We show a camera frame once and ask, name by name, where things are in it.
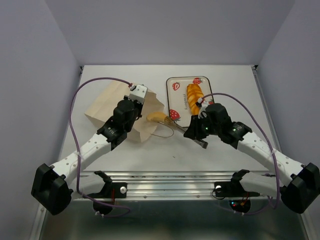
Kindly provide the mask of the brown paper bag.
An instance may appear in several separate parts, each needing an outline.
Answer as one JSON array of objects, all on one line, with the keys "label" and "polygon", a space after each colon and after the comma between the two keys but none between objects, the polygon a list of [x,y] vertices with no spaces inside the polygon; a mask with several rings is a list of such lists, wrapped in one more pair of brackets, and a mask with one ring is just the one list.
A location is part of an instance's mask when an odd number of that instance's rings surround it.
[{"label": "brown paper bag", "polygon": [[[96,128],[100,128],[112,116],[118,102],[129,95],[129,88],[124,83],[111,82],[103,92],[93,101],[85,111],[85,116]],[[128,133],[127,139],[132,142],[143,143],[156,131],[158,124],[147,121],[147,116],[154,112],[163,112],[164,104],[157,98],[157,94],[148,90],[142,108],[142,118],[138,119]]]}]

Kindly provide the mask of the orange braided fake bread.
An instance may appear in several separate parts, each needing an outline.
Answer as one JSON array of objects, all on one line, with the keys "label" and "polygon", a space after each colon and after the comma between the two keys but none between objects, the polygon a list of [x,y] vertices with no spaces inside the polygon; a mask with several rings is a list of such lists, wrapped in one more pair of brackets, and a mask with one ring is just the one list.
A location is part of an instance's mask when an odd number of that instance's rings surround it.
[{"label": "orange braided fake bread", "polygon": [[197,106],[197,102],[199,98],[204,96],[201,87],[198,84],[189,84],[186,88],[187,93],[187,102],[190,108],[190,112],[192,115],[199,114],[199,107]]}]

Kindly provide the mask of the fake croissant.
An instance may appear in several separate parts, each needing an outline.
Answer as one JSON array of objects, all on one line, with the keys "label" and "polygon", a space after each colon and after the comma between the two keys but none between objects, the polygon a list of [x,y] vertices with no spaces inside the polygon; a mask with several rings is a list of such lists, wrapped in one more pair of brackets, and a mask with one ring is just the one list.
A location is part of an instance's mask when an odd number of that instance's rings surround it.
[{"label": "fake croissant", "polygon": [[152,112],[149,113],[146,117],[148,122],[155,122],[155,123],[164,123],[168,116],[163,112]]}]

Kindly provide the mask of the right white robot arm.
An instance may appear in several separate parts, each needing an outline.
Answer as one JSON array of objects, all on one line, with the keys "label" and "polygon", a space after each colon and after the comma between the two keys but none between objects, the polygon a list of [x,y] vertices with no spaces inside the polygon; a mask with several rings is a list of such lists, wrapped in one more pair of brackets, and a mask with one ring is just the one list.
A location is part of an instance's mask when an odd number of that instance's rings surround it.
[{"label": "right white robot arm", "polygon": [[234,149],[256,160],[272,174],[257,174],[242,169],[229,181],[214,184],[213,197],[242,198],[231,202],[234,211],[248,212],[246,201],[250,197],[264,195],[281,200],[291,211],[302,214],[320,194],[320,170],[313,164],[304,165],[273,148],[247,125],[232,121],[226,108],[220,103],[210,104],[199,100],[194,105],[198,111],[191,116],[184,137],[201,142],[215,135]]}]

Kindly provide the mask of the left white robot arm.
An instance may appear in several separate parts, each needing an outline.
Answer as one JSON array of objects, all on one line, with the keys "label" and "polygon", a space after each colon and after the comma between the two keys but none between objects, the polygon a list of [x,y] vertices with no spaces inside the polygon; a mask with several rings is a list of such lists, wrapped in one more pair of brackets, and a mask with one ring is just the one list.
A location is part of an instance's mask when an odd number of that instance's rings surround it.
[{"label": "left white robot arm", "polygon": [[113,115],[83,146],[77,145],[75,152],[52,165],[40,165],[35,171],[31,195],[54,216],[65,210],[75,192],[72,182],[79,180],[81,171],[127,138],[135,121],[142,116],[144,101],[144,97],[134,94],[125,96]]}]

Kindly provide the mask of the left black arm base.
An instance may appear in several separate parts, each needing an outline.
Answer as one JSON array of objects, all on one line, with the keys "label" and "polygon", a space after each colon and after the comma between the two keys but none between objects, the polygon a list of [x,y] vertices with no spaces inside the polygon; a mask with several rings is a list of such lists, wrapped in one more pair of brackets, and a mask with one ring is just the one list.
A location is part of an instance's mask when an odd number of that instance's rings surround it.
[{"label": "left black arm base", "polygon": [[127,206],[116,206],[117,199],[125,199],[128,192],[127,182],[114,182],[103,171],[94,171],[81,182],[81,191],[94,199],[94,213],[102,218],[116,218],[128,215],[131,209]]}]

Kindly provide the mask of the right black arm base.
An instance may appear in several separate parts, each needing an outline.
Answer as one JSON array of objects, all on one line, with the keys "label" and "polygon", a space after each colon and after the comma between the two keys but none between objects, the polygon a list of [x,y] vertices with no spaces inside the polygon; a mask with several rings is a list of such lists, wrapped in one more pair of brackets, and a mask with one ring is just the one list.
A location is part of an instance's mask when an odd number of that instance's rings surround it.
[{"label": "right black arm base", "polygon": [[248,216],[253,215],[253,213],[249,213],[251,209],[250,197],[259,197],[260,194],[255,191],[245,190],[240,183],[249,173],[249,170],[242,169],[235,172],[229,181],[216,181],[211,191],[211,196],[216,200],[231,198],[228,202],[234,213]]}]

